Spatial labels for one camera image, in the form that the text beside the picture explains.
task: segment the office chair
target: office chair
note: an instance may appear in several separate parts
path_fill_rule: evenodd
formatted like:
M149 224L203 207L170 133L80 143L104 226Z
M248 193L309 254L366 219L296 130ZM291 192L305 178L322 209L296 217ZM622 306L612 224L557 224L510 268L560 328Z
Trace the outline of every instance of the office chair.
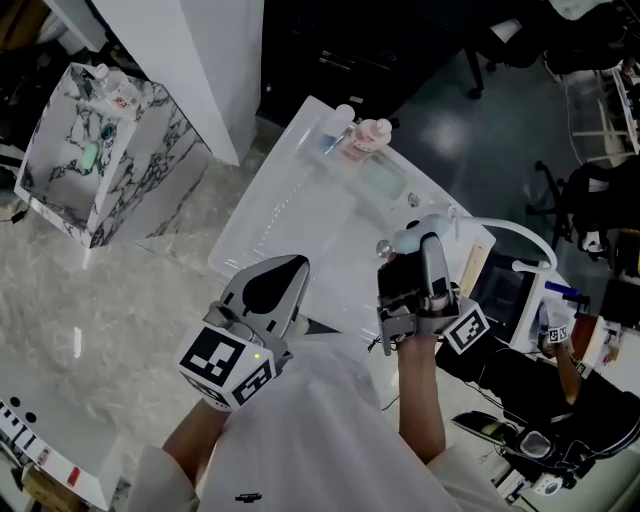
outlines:
M536 170L544 171L551 190L554 206L536 210L527 205L527 215L556 215L554 238L555 249L560 237L571 242L571 224L578 233L578 248L588 234L598 233L601 252L589 252L592 259L605 257L609 250L607 231L627 228L640 230L640 210L637 208L640 190L640 156L629 158L612 169L603 169L586 163L575 170L569 181L553 179L549 169L536 162Z
M569 211L567 210L567 201L562 198L562 193L567 185L567 182L563 179L554 179L549 168L544 165L540 160L536 162L536 171L544 172L547 179L547 185L551 191L551 197L553 199L553 206L551 208L545 208L538 210L532 205L528 204L525 207L525 213L527 215L555 215L555 225L553 227L553 239L551 241L551 248L555 251L558 246L560 238L564 238L567 242L573 243L571 233L573 232L573 226L569 220Z

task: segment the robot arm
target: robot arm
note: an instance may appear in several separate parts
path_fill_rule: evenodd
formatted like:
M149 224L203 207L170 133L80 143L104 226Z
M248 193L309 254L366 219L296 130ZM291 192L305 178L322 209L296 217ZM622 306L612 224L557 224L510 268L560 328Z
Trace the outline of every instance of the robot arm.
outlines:
M410 227L422 231L412 246L416 250L398 254L378 271L378 318L386 355L393 344L415 335L443 337L462 353L489 330L478 304L461 296L452 283L438 226L431 231L426 220Z
M191 327L176 354L180 373L209 405L242 407L291 358L284 341L309 280L304 256L270 258L238 272Z

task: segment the blue pen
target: blue pen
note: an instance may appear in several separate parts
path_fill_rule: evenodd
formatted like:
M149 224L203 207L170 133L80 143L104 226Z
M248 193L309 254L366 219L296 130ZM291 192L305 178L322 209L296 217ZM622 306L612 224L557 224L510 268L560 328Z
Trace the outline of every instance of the blue pen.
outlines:
M571 288L569 286L565 286L563 284L554 283L552 281L547 281L544 283L544 287L547 290L551 290L552 292L558 292L562 295L566 295L567 297L577 297L580 295L580 291L575 288Z

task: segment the white shirt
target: white shirt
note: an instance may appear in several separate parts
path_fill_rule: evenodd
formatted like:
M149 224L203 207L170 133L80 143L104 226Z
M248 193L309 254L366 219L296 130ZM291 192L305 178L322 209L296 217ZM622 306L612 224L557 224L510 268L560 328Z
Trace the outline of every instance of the white shirt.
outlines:
M229 417L201 498L168 454L146 447L129 510L509 510L461 450L426 467L411 451L380 412L363 343L310 336L289 350L282 375ZM236 501L247 494L261 498Z
M568 20L577 20L596 5L611 3L611 0L549 0L558 14Z

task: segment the chair wheel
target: chair wheel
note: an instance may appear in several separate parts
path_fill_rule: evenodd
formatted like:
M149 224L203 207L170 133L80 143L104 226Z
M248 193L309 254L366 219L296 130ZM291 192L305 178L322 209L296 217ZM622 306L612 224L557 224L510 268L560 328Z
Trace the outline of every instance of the chair wheel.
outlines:
M469 89L467 96L469 96L469 98L471 98L472 100L479 100L480 98L482 98L482 89L478 89L477 87Z

